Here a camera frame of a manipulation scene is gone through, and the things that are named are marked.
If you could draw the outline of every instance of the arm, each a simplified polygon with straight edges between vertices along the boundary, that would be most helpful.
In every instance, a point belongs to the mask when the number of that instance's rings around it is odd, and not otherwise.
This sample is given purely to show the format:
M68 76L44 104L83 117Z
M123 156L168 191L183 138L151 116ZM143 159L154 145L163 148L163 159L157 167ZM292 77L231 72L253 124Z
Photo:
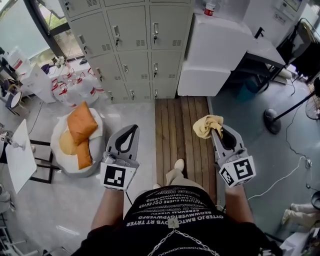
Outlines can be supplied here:
M243 185L225 188L226 214L237 222L254 223Z
M114 226L123 220L123 216L124 192L106 189L94 216L91 229L94 230L105 225Z

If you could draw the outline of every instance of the tiled floor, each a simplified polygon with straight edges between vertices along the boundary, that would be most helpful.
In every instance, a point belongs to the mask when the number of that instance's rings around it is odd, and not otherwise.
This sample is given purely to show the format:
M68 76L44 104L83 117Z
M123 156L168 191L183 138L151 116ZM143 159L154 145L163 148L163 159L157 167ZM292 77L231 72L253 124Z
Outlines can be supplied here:
M61 103L43 104L39 99L28 102L31 113L27 116L27 127L30 132L41 111L29 137L33 140L50 142L51 134L61 117L71 111ZM107 134L118 131L122 127L137 124L140 128L137 161L140 167L130 184L128 194L131 200L142 190L152 189L156 181L156 147L155 147L155 109L153 103L117 104L98 99L92 106L102 116L107 127ZM5 128L15 130L22 121L7 109L0 122ZM36 157L47 159L49 148L40 146L36 149ZM47 170L39 169L36 176L45 174ZM90 231L91 222L100 203L104 188L96 178L96 174L74 179L57 172L52 184L28 181L22 190L15 194L8 170L4 165L0 173L0 182L10 191L17 211L8 211L7 225L16 239L27 239L31 249L51 250L63 246L74 252ZM125 198L125 212L130 203ZM66 255L58 251L54 255Z

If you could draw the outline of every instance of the chain necklace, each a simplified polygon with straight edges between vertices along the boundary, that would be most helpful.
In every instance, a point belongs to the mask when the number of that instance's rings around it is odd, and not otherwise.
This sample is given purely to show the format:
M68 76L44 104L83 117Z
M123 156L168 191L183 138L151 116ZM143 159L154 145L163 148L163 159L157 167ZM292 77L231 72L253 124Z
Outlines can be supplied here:
M152 256L154 254L154 252L170 237L172 236L174 233L177 233L178 235L181 235L185 238L189 238L191 239L192 241L196 242L198 245L202 246L202 247L178 247L178 248L175 248L175 249L172 249L172 250L168 250L162 254L159 254L159 256L163 256L163 255L166 255L166 254L169 254L169 253L172 253L172 252L175 252L175 251L178 251L178 250L202 250L202 251L207 251L209 253L211 253L212 255L214 256L219 256L218 253L216 253L215 251L211 250L207 245L203 244L200 240L188 235L188 234L185 234L185 233L182 233L178 230L176 230L175 228L173 228L173 230L166 235L165 238L161 239L161 241L153 248L152 252L150 252L148 254L148 256Z

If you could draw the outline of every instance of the foot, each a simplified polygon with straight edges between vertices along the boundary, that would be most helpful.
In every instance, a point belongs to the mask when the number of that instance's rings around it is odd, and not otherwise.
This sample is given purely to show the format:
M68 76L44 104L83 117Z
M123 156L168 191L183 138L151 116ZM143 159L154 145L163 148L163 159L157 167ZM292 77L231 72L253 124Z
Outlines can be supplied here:
M289 214L290 214L291 210L285 210L282 220L281 220L281 224L284 225L288 220L289 220Z
M159 189L159 188L161 188L161 186L160 186L159 184L154 184L154 185L153 185L153 189L154 189L154 190Z
M185 168L185 161L183 159L179 159L178 161L175 162L174 168L182 172Z

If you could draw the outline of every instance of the fan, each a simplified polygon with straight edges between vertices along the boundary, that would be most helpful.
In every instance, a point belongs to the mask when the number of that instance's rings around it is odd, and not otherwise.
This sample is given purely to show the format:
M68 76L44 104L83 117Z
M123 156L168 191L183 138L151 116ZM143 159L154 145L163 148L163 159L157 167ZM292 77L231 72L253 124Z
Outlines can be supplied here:
M278 134L281 130L280 118L291 112L292 110L299 107L304 102L308 101L306 104L306 115L308 118L313 120L320 119L320 78L317 77L313 83L314 89L307 95L303 100L298 102L296 105L278 115L277 112L272 109L266 109L263 114L263 120L265 127L273 134Z

